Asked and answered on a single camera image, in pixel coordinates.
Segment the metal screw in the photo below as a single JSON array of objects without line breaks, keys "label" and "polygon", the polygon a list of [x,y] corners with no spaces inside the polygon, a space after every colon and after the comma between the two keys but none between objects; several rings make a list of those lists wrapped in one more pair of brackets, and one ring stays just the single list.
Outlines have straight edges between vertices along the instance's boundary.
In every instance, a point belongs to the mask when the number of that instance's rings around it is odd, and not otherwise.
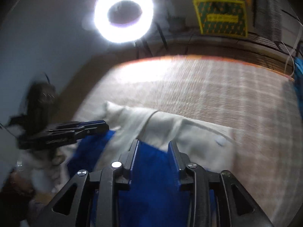
[{"label": "metal screw", "polygon": [[78,174],[78,176],[83,177],[87,174],[87,170],[82,169],[82,170],[78,171],[77,174]]},{"label": "metal screw", "polygon": [[195,169],[197,167],[197,164],[196,163],[188,163],[187,166],[189,168]]},{"label": "metal screw", "polygon": [[112,163],[112,167],[114,168],[119,168],[120,166],[122,166],[122,163],[120,161],[115,161]]}]

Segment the blue cloth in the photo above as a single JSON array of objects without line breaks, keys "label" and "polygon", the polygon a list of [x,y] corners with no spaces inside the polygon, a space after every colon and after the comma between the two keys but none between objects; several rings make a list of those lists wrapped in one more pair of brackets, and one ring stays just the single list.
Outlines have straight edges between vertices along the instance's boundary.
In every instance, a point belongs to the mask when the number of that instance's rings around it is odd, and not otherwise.
[{"label": "blue cloth", "polygon": [[[70,177],[78,170],[93,171],[105,145],[113,136],[104,135],[84,138],[69,161]],[[187,225],[190,194],[178,190],[168,154],[141,142],[130,191],[119,191],[119,214],[121,227],[185,227]],[[211,193],[211,208],[215,207]],[[91,220],[95,222],[94,197]]]},{"label": "blue cloth", "polygon": [[296,57],[294,64],[294,90],[297,95],[301,118],[303,118],[303,60]]}]

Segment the white cloth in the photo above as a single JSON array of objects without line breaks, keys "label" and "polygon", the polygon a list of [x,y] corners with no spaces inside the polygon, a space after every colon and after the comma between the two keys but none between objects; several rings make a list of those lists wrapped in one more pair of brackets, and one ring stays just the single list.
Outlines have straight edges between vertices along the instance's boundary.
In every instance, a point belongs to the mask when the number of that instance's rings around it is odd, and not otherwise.
[{"label": "white cloth", "polygon": [[116,133],[106,145],[96,170],[101,170],[127,151],[134,139],[167,151],[175,140],[192,162],[213,171],[231,170],[234,162],[232,128],[149,108],[131,108],[105,102],[95,120],[105,120]]}]

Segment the striped fabric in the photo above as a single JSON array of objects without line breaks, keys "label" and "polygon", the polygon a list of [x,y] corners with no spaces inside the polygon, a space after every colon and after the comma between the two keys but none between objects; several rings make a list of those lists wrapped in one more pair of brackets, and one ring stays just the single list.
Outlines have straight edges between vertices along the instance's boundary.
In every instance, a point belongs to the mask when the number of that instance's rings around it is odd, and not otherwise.
[{"label": "striped fabric", "polygon": [[219,57],[155,58],[112,69],[75,119],[97,117],[104,100],[232,127],[232,172],[273,224],[287,226],[301,206],[302,121],[289,78]]}]

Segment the plaid bedsheet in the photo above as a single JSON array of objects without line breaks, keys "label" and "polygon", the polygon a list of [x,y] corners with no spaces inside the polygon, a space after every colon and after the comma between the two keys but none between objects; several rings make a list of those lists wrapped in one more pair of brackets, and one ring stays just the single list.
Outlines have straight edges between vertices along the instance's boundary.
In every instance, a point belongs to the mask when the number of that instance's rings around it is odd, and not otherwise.
[{"label": "plaid bedsheet", "polygon": [[276,227],[303,202],[302,121],[293,82],[268,69],[215,57],[163,57],[112,69],[75,115],[90,120],[104,100],[233,128],[233,174]]}]

